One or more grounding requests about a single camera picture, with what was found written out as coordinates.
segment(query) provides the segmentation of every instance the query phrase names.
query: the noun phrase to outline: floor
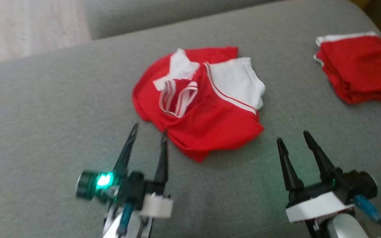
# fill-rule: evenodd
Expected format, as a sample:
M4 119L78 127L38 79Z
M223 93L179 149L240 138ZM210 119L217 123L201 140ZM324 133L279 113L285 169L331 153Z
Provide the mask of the floor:
M0 0L0 62L90 41L82 0Z

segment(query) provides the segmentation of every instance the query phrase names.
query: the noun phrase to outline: green led light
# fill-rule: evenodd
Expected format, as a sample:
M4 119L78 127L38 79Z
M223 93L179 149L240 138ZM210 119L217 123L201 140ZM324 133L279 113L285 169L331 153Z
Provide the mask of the green led light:
M114 181L114 175L112 173L106 173L106 174L101 174L97 178L97 189L103 188L106 189Z

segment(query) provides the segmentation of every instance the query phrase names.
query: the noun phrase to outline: folded shirt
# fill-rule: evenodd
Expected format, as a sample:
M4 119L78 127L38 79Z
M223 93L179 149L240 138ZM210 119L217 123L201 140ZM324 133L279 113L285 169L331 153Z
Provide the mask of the folded shirt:
M151 65L133 103L188 157L238 149L263 131L258 109L266 88L237 47L178 49Z
M381 38L374 32L316 39L322 64L336 94L349 104L381 101Z

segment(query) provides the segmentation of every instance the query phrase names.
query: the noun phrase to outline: red and white shirt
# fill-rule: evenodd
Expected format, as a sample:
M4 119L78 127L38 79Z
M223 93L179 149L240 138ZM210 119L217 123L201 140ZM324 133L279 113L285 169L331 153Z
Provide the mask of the red and white shirt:
M263 131L266 88L237 47L178 49L155 62L133 90L133 103L187 156L238 149Z

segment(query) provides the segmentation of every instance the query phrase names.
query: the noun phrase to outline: gray couch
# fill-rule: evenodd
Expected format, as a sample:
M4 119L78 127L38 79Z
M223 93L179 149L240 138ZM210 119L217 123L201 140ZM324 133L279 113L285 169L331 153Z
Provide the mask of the gray couch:
M93 39L199 18L272 0L83 0Z
M77 177L112 168L136 121L130 168L154 175L161 133L140 120L131 92L152 62L177 47L236 45L251 57L267 88L260 111L266 129L202 164L170 144L166 192L174 214L156 221L152 237L308 237L303 224L287 221L275 144L283 137L301 179L315 183L303 130L343 170L374 176L381 210L381 103L345 104L313 61L316 36L369 30L380 34L349 1L291 0L0 63L0 238L101 235L106 208L74 198Z

